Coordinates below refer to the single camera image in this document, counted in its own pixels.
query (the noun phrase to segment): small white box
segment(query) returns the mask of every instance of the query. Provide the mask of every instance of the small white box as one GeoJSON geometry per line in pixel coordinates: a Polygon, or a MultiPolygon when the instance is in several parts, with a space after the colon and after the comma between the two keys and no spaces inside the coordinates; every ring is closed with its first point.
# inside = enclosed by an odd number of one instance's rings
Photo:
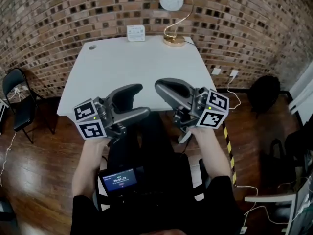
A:
{"type": "Polygon", "coordinates": [[[128,25],[127,26],[127,39],[130,42],[145,41],[145,27],[143,25],[128,25]]]}

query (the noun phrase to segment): person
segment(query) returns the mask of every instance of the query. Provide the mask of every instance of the person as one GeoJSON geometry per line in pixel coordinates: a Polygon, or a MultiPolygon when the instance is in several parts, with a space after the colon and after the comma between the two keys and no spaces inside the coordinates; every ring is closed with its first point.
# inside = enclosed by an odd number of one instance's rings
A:
{"type": "Polygon", "coordinates": [[[109,139],[87,140],[73,176],[71,235],[202,235],[239,234],[243,214],[232,192],[231,170],[214,131],[190,128],[206,171],[212,179],[204,199],[196,201],[189,163],[181,165],[158,113],[127,128],[127,135],[110,146],[107,168],[142,164],[156,195],[153,202],[136,201],[99,212],[92,201],[102,151],[109,139]],[[137,131],[141,132],[139,147],[137,131]]]}

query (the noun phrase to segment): desk lamp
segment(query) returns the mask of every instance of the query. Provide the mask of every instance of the desk lamp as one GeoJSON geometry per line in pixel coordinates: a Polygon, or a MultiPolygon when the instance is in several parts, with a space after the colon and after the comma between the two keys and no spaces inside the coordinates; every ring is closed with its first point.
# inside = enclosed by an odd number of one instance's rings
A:
{"type": "MultiPolygon", "coordinates": [[[[184,17],[183,19],[179,20],[177,23],[173,23],[173,24],[171,24],[165,28],[163,41],[167,45],[174,46],[174,47],[180,47],[180,46],[183,46],[185,44],[185,39],[183,37],[178,37],[176,35],[177,28],[175,29],[175,32],[173,35],[167,34],[166,31],[170,27],[173,27],[177,24],[180,24],[182,21],[186,20],[191,15],[191,13],[193,12],[193,9],[194,9],[194,0],[191,0],[191,1],[192,1],[192,8],[191,8],[191,11],[189,12],[189,14],[186,17],[184,17]]],[[[161,6],[165,10],[178,11],[181,9],[181,7],[184,3],[184,0],[160,0],[160,3],[161,3],[161,6]]]]}

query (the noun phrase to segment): black bag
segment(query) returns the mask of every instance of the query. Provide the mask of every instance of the black bag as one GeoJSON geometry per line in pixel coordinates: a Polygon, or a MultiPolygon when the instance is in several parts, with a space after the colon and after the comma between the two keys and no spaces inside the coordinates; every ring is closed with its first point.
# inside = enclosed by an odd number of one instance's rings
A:
{"type": "Polygon", "coordinates": [[[266,112],[276,102],[279,92],[280,83],[277,77],[259,78],[248,91],[252,110],[257,114],[266,112]]]}
{"type": "Polygon", "coordinates": [[[263,187],[277,187],[282,183],[295,181],[293,157],[284,153],[280,140],[274,139],[272,141],[269,154],[262,152],[260,155],[263,187]],[[279,158],[274,155],[276,145],[279,148],[279,158]]]}

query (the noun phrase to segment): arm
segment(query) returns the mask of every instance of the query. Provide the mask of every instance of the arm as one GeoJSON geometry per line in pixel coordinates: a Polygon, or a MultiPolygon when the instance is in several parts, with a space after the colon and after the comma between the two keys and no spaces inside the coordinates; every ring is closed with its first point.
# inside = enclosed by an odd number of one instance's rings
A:
{"type": "Polygon", "coordinates": [[[216,139],[213,129],[191,128],[202,153],[205,169],[211,178],[228,176],[231,178],[230,165],[216,139]]]}
{"type": "Polygon", "coordinates": [[[72,180],[73,196],[83,195],[92,198],[95,191],[94,178],[100,168],[104,147],[110,139],[86,140],[77,169],[72,180]]]}

